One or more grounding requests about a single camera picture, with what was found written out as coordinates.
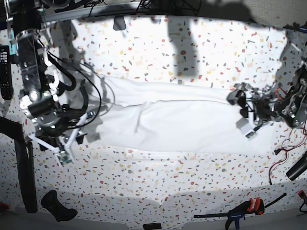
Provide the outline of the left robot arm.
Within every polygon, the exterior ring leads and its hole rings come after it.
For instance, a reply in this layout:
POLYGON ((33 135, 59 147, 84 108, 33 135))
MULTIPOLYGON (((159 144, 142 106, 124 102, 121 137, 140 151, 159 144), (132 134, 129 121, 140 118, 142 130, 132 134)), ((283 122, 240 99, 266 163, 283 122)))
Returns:
POLYGON ((294 72, 290 88, 278 94, 278 87, 265 85, 259 89, 248 83, 235 84, 235 90, 227 96, 231 105, 240 107, 242 118, 236 127, 246 138, 252 138, 265 125, 285 122, 290 128, 301 128, 307 119, 307 51, 294 72))

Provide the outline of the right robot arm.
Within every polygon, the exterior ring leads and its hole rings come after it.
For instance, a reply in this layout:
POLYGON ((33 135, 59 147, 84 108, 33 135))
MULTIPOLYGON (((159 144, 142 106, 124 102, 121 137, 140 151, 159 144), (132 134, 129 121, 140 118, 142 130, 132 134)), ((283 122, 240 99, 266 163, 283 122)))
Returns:
POLYGON ((74 162, 71 146, 74 140, 82 138, 80 128, 88 117, 89 102, 85 81, 82 81, 82 107, 74 109, 60 104, 59 97, 75 89, 76 79, 51 58, 47 45, 39 44, 41 32, 46 29, 42 25, 44 7, 66 5, 67 1, 62 4, 44 0, 4 1, 7 29, 14 33, 10 43, 17 46, 17 64, 24 86, 20 108, 35 125, 35 133, 28 137, 52 151, 61 166, 74 162))

